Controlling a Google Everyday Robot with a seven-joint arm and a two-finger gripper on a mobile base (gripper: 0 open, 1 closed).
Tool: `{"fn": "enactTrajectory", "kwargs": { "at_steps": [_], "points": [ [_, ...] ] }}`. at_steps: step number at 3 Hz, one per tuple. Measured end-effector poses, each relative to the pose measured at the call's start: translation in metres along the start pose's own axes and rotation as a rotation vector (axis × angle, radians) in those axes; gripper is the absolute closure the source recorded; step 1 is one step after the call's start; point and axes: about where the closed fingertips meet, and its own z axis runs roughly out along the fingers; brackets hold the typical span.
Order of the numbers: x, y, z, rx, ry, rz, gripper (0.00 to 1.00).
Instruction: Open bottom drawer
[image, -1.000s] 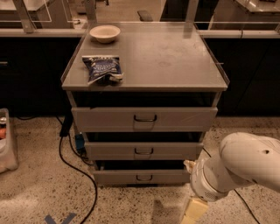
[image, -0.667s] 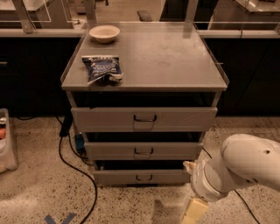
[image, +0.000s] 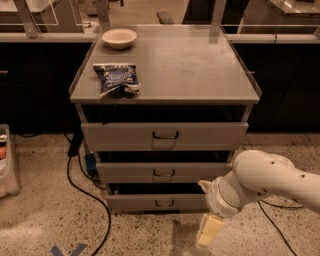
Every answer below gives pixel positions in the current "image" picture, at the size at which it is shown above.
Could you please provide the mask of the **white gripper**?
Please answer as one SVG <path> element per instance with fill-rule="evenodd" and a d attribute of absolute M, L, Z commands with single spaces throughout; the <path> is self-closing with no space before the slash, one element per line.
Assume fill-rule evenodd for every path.
<path fill-rule="evenodd" d="M 201 217 L 196 237 L 197 247 L 205 247 L 211 243 L 224 226 L 222 218 L 230 218 L 239 213 L 245 205 L 267 197 L 266 193 L 241 185 L 233 171 L 212 182 L 199 180 L 198 185 L 206 193 L 207 206 L 213 214 L 204 213 Z"/>

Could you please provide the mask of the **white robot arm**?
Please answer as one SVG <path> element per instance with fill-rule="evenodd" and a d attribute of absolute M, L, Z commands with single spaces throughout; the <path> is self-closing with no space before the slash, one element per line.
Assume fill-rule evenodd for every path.
<path fill-rule="evenodd" d="M 297 169 L 286 157 L 259 150 L 239 153 L 231 171 L 213 181 L 199 180 L 209 213 L 202 215 L 196 245 L 210 244 L 224 220 L 249 203 L 278 195 L 320 213 L 320 176 Z"/>

